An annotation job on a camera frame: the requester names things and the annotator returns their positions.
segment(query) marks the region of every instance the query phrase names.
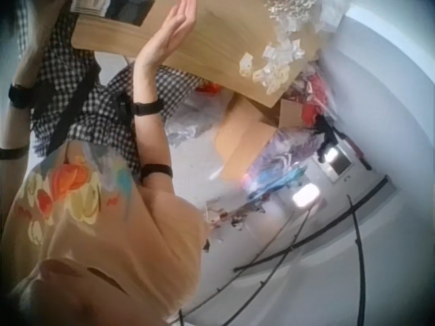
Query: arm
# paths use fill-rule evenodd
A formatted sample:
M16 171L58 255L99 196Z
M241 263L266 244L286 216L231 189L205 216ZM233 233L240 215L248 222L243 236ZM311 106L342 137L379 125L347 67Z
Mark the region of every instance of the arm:
M29 48L18 65L14 85L32 88L41 64L43 52ZM18 149L30 143L30 109L16 109L9 102L2 122L0 148ZM16 160L0 160L1 226L3 227L12 201L20 189L27 170L29 153Z
M194 28L196 0L179 0L164 21L161 29L140 51L133 73L133 101L153 103L157 101L156 73L159 66L183 42ZM137 151L142 166L164 164L171 166L171 153L158 114L135 117ZM152 173L143 186L174 193L171 178L163 173Z
M44 57L44 48L65 0L29 1L30 31L26 51L18 64L12 83L25 88L35 85ZM0 148L18 149L30 143L30 109L16 109L7 104L5 119L1 121ZM0 218L3 228L16 193L20 189L27 170L29 154L16 160L0 160Z

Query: black wire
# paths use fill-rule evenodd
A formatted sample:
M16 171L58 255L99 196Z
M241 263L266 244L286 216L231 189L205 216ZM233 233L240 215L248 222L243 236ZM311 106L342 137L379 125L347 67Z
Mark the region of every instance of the black wire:
M304 221L302 222L302 224L299 227L299 230L297 231L297 233L295 234L292 244L294 244L296 242L296 240L298 239L298 236L300 234L300 232L302 231L302 228L304 227L305 223L307 222L308 216L311 213L311 209L314 207L313 203L310 207L310 209L307 212L307 215L304 218ZM267 276L266 280L264 282L260 282L260 287L257 289L257 291L254 292L253 295L251 295L251 297L240 307L240 309L238 309L236 311L235 314L233 314L222 326L228 326L229 324L231 324L241 313L242 311L244 311L244 309L246 309L246 307L249 306L249 304L256 298L256 296L261 292L261 290L263 290L263 288L266 286L266 284L271 280L271 278L273 277L273 275L276 273L276 271L278 270L278 268L281 266L281 264L284 262L284 259L287 257L289 253L286 253L283 255L283 257L279 260L278 264L273 268L272 272L269 274L269 276Z
M347 199L349 200L351 209L353 209L352 199L349 195L347 195ZM358 246L358 259L360 261L360 305L358 308L358 326L364 326L364 315L366 312L366 269L364 267L364 254L362 252L360 228L358 227L358 221L354 210L352 210L352 217L355 224L355 243Z
M272 242L274 242L276 240L276 238L278 237L278 235L280 235L280 233L285 229L285 227L288 225L288 223L293 220L293 216L294 216L295 211L293 211L293 213L290 215L290 217L287 219L287 221L285 221L285 223L281 226L281 228L278 230L278 232L269 240L269 242L263 247L263 249L257 253L255 255L255 257L250 261L250 263L253 263L257 260L257 258L259 258L259 256L261 256L261 254L263 254L263 252L265 252L269 246L272 244ZM193 312L197 311L199 308L203 307L205 304L209 303L212 299L214 299L219 293L221 293L223 290L225 290L227 287L229 287L231 285L232 282L234 282L236 279L238 279L240 277L240 275L242 275L244 273L244 271L246 271L247 268L242 269L238 274L236 274L233 278L231 278L224 286L220 287L219 289L217 289L217 291L210 295L207 299L205 299L204 301L202 301L199 305L197 305L196 307L194 307L193 309L187 311L184 316L188 316L189 314L192 314ZM174 321L172 321L170 323L170 325L175 324L176 322L178 322L178 319L175 319Z
M219 289L217 289L217 292L215 292L214 294L210 295L207 299L205 299L203 302L201 302L199 305L197 305L196 307L194 307L193 309L191 309L190 311L188 311L187 313L185 313L184 316L187 316L189 314L192 314L193 312L197 311L199 308L203 307L205 304L209 303L212 299L214 299L216 296L219 295L219 293L221 293L223 290L225 290L228 286L231 285L232 282L234 282L236 279L238 279L238 277L240 277L240 275L242 275L242 273L244 273L244 271L246 271L248 268L263 264L267 261L270 261L274 258L280 257L282 255L285 255L286 253L290 253L292 252L294 249L297 249L303 245L306 245L307 243L315 240L316 238L318 238L319 236L323 235L324 233L326 233L327 231L329 231L330 229L332 229L334 226L338 225L340 222L344 221L346 218L348 218L348 216L350 216L350 214L352 214L353 211L358 210L361 206L363 206L364 204L366 204L374 195L376 195L387 183L389 182L389 179L387 176L385 176L376 186L373 187L373 189L371 189L354 207L353 209L349 209L348 211L344 212L342 215L338 216L334 221L330 222L328 225L326 225L324 228L320 229L319 231L314 232L313 234L307 236L306 238L303 238L301 241L296 242L293 246L289 246L288 248L278 251L268 257L265 257L264 259L261 259L259 261L256 261L257 258L260 256L260 254L269 246L269 244L271 242L269 242L264 248L263 250L257 254L254 259L247 265L244 266L239 266L236 267L234 269L234 272L239 272L238 274L236 274L232 279L230 279L223 287L220 287ZM170 325L178 322L179 319L176 319L174 321L172 321L170 323Z
M353 206L352 209L348 209L343 214L338 216L334 221L330 222L328 225L320 229L319 231L314 232L313 234L307 236L306 238L303 238L301 241L295 243L293 246L288 246L286 249L280 250L276 253L273 253L272 255L269 255L268 257L265 257L263 259L260 259L258 261L255 261L254 263L250 263L247 265L239 266L234 268L234 272L238 272L239 270L244 270L246 268L251 268L263 263L266 263L267 261L270 261L274 258L278 258L285 253L289 253L293 251L294 249L297 249L303 245L306 245L307 243L315 240L319 236L323 235L330 229L332 229L334 226L338 225L342 221L344 221L352 212L357 211L361 206L366 204L374 195L376 195L387 183L389 182L388 177L385 176L373 189L369 191L368 194L366 194L359 202L356 203L356 205Z
M181 311L181 309L178 310L178 319L180 326L184 326L183 312Z

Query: open cardboard box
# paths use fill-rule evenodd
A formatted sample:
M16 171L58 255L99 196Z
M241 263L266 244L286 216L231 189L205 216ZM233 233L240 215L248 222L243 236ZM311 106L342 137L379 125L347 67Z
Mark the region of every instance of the open cardboard box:
M302 105L284 101L269 109L240 94L234 95L215 138L215 148L224 161L221 178L240 180L278 126L303 127Z

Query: floral print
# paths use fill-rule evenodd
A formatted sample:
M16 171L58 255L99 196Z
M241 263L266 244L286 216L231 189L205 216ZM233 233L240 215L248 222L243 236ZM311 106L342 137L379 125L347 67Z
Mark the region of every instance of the floral print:
M77 164L62 164L51 175L51 192L53 201L65 199L72 190L83 186L89 178L89 170L86 166Z
M38 221L31 221L27 230L29 239L35 245L42 243L42 229L41 224Z
M65 200L69 214L76 221L94 224L101 209L98 173L93 173L89 183L71 192Z
M103 189L105 206L126 200L122 216L128 220L134 181L125 161L101 146L80 143L73 151L69 147L70 143L59 148L34 168L18 193L16 216L30 221L27 233L35 245L41 244L46 227L56 223L54 211L66 212L76 222L95 224Z

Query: bright light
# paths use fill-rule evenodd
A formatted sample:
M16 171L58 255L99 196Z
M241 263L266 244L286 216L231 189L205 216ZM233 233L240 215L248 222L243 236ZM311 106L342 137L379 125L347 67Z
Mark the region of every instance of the bright light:
M320 190L312 183L305 185L293 195L293 201L298 207L305 207L320 195Z
M335 147L331 148L325 155L325 161L332 163L338 156L338 151Z

